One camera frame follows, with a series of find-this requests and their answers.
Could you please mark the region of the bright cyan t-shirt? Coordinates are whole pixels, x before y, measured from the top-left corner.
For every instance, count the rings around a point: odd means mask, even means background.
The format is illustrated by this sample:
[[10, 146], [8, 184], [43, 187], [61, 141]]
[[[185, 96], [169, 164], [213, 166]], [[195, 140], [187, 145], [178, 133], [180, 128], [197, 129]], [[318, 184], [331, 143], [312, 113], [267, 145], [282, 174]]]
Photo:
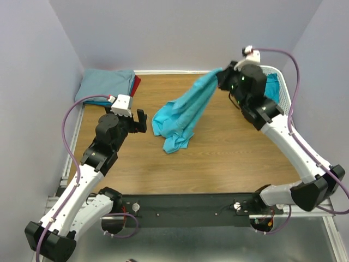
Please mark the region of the bright cyan t-shirt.
[[188, 147], [194, 128], [217, 88], [217, 74], [222, 71], [216, 68], [199, 77], [181, 97], [167, 102], [153, 116], [153, 134], [165, 139], [163, 150], [167, 154]]

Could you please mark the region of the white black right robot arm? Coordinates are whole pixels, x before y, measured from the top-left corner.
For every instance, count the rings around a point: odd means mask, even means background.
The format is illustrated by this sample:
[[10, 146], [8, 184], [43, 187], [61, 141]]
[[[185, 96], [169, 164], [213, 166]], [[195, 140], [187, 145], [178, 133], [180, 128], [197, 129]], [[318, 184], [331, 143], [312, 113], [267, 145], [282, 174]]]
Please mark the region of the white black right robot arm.
[[300, 177], [292, 184], [263, 186], [255, 192], [253, 204], [258, 209], [276, 204], [297, 205], [304, 211], [319, 207], [338, 188], [344, 168], [320, 157], [288, 124], [282, 108], [264, 94], [267, 76], [259, 65], [238, 68], [232, 61], [216, 76], [219, 88], [229, 92], [244, 118], [277, 145]]

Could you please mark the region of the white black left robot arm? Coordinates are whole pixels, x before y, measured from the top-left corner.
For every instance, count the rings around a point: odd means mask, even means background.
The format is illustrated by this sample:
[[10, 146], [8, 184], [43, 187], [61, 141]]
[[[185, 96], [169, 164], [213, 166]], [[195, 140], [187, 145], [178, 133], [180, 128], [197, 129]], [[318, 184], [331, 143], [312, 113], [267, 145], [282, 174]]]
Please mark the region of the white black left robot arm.
[[25, 228], [29, 246], [36, 252], [36, 261], [41, 257], [68, 261], [78, 239], [103, 217], [115, 216], [122, 227], [126, 226], [127, 218], [131, 218], [135, 226], [139, 226], [137, 218], [126, 211], [122, 195], [111, 188], [102, 189], [88, 206], [83, 206], [116, 162], [128, 134], [146, 132], [147, 115], [138, 109], [137, 116], [135, 121], [133, 116], [116, 115], [108, 110], [99, 118], [95, 138], [77, 164], [74, 179], [51, 210], [39, 222], [29, 222]]

